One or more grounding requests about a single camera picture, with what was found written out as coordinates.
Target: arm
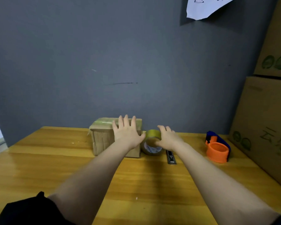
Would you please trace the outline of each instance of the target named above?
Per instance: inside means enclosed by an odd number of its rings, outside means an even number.
[[[219,225],[270,225],[279,214],[254,193],[196,152],[168,126],[158,126],[162,140],[156,144],[173,150],[193,178]]]
[[[113,122],[113,131],[115,142],[48,197],[72,223],[92,224],[116,169],[129,150],[145,138],[136,132],[135,116],[131,126],[128,115],[124,119],[120,116],[119,128]]]

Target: paper sign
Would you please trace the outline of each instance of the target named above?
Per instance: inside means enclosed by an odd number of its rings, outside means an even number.
[[[188,0],[187,17],[195,20],[201,20],[209,17],[220,7],[232,0]]]

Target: tape roll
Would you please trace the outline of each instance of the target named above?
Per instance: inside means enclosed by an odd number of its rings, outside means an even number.
[[[161,132],[158,130],[147,130],[146,138],[141,143],[141,149],[147,155],[159,155],[162,152],[162,147],[152,147],[147,144],[147,141],[152,138],[161,140]]]

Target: small cardboard box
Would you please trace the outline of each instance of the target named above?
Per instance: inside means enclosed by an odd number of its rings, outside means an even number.
[[[281,184],[281,80],[247,77],[229,140]]]
[[[277,2],[254,74],[281,77],[281,0]]]
[[[102,151],[107,149],[109,145],[114,142],[114,134],[112,129],[112,122],[116,121],[116,125],[118,125],[118,118],[112,117],[102,117],[94,121],[94,123],[90,126],[90,135],[92,136],[93,141],[93,152],[94,155],[99,155]],[[142,134],[142,119],[136,119],[136,131],[139,135]],[[139,158],[141,154],[141,146],[138,145],[134,149],[131,149],[126,157],[134,157]]]

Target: gray wall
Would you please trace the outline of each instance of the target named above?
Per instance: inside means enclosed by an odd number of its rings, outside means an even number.
[[[0,0],[8,146],[41,126],[87,128],[126,113],[144,130],[228,133],[274,4],[234,0],[188,21],[185,0]]]

